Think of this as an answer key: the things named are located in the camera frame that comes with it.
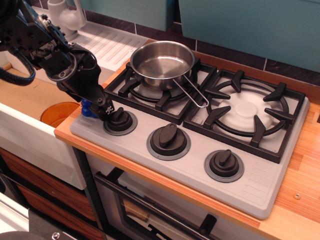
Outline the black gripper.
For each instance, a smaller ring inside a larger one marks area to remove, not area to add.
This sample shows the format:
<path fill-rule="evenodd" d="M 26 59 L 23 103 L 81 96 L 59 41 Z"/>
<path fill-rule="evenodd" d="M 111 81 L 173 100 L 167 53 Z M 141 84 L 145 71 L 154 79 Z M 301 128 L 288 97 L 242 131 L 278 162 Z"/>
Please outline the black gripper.
<path fill-rule="evenodd" d="M 70 44 L 67 51 L 58 49 L 55 52 L 58 58 L 49 63 L 47 77 L 75 101 L 84 99 L 92 103 L 90 111 L 98 119 L 106 121 L 115 107 L 99 84 L 101 68 L 96 57 L 78 43 Z"/>

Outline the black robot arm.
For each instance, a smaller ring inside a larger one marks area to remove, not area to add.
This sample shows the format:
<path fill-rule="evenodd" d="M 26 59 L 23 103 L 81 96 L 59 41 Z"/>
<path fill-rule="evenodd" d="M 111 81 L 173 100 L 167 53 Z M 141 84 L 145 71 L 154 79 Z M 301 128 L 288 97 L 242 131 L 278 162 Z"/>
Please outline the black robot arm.
<path fill-rule="evenodd" d="M 2 68 L 2 80 L 27 86 L 35 79 L 36 70 L 43 69 L 61 91 L 77 102 L 90 102 L 89 110 L 100 120 L 106 121 L 115 110 L 99 84 L 101 68 L 94 54 L 77 43 L 68 43 L 60 27 L 25 0 L 0 2 L 0 50 L 20 60 L 29 72 L 28 77 L 21 77 Z"/>

